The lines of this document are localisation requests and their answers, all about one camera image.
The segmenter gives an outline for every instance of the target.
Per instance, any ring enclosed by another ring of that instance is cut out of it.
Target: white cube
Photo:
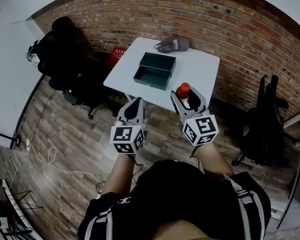
[[[142,126],[112,126],[110,143],[112,143],[118,153],[135,154],[138,152],[145,140]]]
[[[193,146],[199,146],[212,142],[219,129],[216,118],[212,114],[185,120],[182,132]]]

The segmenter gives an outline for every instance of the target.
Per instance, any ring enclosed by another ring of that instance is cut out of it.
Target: brick wall
[[[183,36],[220,57],[213,96],[238,108],[256,105],[262,76],[279,76],[277,96],[300,111],[300,26],[264,0],[56,0],[32,17],[47,33],[70,17],[95,51],[129,47],[137,37]]]

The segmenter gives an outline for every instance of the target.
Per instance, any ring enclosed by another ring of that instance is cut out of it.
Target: bottle
[[[179,99],[186,99],[189,95],[189,90],[190,90],[190,84],[187,82],[183,82],[180,87],[176,89],[176,96]]]

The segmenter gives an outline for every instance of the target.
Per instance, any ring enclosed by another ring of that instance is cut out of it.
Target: black equipment
[[[110,69],[102,60],[88,58],[80,46],[80,33],[68,17],[61,17],[52,24],[52,30],[40,42],[30,46],[30,54],[40,59],[38,70],[51,77],[49,86],[62,91],[64,98],[72,105],[90,107],[92,111],[106,103],[117,116],[118,110],[108,98],[112,90],[103,85]]]
[[[278,77],[273,75],[265,88],[265,78],[260,81],[256,107],[249,110],[243,125],[240,147],[243,152],[232,165],[237,166],[244,157],[256,164],[271,166],[283,164],[284,120],[278,108],[289,108],[286,100],[276,97]]]

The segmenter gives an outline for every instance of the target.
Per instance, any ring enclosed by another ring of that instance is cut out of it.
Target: person
[[[163,160],[131,182],[135,157],[119,154],[101,197],[91,200],[77,238],[260,240],[270,200],[247,172],[234,173],[213,143],[197,148],[204,173]]]

